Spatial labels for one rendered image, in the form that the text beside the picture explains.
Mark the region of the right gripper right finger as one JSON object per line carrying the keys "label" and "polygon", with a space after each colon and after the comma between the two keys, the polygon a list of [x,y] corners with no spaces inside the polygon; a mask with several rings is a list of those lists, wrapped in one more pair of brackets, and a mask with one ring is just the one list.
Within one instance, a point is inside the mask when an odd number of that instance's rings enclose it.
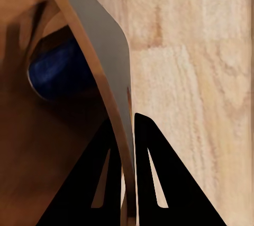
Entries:
{"label": "right gripper right finger", "polygon": [[[139,226],[227,226],[150,117],[135,113],[134,136]],[[157,203],[148,150],[169,208]]]}

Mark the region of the can of soda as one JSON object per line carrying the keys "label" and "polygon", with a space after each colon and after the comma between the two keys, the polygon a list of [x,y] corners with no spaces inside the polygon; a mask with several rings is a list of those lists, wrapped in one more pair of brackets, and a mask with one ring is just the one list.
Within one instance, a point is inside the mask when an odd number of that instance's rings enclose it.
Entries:
{"label": "can of soda", "polygon": [[74,36],[37,55],[27,75],[33,90],[47,101],[64,100],[97,86]]}

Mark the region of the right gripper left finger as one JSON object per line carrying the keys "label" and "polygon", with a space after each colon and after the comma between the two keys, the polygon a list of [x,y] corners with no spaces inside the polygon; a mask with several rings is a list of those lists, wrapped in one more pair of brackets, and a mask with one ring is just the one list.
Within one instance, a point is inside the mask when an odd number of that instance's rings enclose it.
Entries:
{"label": "right gripper left finger", "polygon": [[[91,208],[110,151],[103,206]],[[106,118],[36,226],[120,226],[122,161]]]}

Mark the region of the trash can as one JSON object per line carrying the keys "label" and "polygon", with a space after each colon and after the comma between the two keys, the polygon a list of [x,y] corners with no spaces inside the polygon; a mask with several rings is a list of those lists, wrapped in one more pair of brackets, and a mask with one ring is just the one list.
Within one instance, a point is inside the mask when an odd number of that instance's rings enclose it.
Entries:
{"label": "trash can", "polygon": [[[44,100],[28,81],[28,65],[73,36],[97,86]],[[122,28],[98,0],[0,0],[0,226],[36,226],[108,117],[125,180],[120,226],[136,226],[130,52]],[[91,208],[103,206],[110,151]]]}

